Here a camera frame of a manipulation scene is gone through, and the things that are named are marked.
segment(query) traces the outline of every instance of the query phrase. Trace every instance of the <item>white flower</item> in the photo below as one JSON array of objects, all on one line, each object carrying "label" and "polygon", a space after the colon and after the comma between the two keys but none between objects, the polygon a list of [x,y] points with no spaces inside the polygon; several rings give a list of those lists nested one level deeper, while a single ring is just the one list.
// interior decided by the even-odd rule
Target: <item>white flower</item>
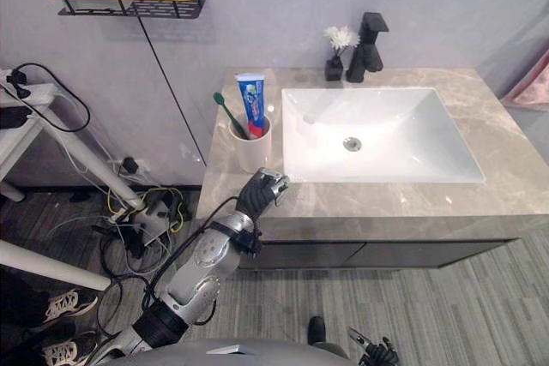
[{"label": "white flower", "polygon": [[347,46],[356,46],[359,43],[359,36],[353,32],[349,26],[328,27],[324,30],[324,36],[329,39],[329,43],[335,50],[342,49]]}]

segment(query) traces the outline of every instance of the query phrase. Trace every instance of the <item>cabinet door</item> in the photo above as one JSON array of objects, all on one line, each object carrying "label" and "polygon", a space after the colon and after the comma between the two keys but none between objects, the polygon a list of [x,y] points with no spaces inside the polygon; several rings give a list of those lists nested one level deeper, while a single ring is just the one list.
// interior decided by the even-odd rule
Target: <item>cabinet door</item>
[{"label": "cabinet door", "polygon": [[440,267],[505,242],[367,243],[344,267]]},{"label": "cabinet door", "polygon": [[243,256],[246,269],[341,267],[363,243],[266,243],[256,259]]}]

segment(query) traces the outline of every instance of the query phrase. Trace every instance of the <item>black vase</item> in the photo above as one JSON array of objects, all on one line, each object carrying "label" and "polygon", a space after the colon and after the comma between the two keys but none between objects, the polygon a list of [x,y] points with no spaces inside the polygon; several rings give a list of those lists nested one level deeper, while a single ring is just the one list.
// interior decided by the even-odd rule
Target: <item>black vase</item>
[{"label": "black vase", "polygon": [[340,81],[343,75],[343,63],[339,56],[334,56],[326,61],[324,66],[324,76],[326,81]]}]

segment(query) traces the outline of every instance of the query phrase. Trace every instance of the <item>cup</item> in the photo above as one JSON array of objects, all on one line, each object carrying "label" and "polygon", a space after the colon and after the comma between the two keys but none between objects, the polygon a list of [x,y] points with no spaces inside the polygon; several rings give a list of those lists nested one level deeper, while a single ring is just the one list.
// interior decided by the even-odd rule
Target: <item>cup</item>
[{"label": "cup", "polygon": [[[244,130],[248,130],[246,115],[236,116],[237,121]],[[265,117],[263,124],[263,136],[253,141],[247,141],[238,136],[238,132],[229,123],[229,133],[234,142],[237,153],[238,165],[248,173],[255,173],[260,167],[267,166],[271,157],[271,122]]]}]

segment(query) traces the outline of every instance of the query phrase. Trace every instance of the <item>pink towel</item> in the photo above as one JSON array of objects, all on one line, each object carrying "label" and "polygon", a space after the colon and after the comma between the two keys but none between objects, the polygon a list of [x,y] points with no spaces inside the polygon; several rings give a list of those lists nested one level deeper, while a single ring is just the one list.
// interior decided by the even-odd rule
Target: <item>pink towel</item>
[{"label": "pink towel", "polygon": [[549,111],[549,51],[501,101],[507,106]]}]

